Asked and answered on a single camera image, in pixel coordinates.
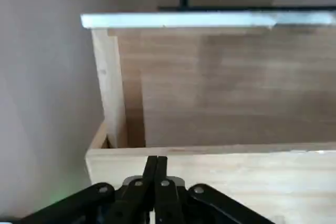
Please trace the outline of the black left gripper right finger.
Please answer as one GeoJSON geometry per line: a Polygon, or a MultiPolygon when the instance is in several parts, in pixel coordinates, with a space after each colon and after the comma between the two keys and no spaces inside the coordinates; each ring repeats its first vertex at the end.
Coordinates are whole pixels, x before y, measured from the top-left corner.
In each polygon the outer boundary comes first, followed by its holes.
{"type": "Polygon", "coordinates": [[[167,157],[159,156],[154,176],[156,223],[273,223],[207,184],[186,188],[167,176],[167,157]]]}

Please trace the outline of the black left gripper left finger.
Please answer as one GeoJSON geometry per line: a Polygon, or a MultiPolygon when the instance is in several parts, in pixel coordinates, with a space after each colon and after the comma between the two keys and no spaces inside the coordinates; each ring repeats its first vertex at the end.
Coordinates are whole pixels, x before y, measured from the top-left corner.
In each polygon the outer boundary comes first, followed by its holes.
{"type": "Polygon", "coordinates": [[[157,157],[147,158],[143,174],[119,188],[97,183],[30,214],[18,223],[148,223],[154,205],[157,157]]]}

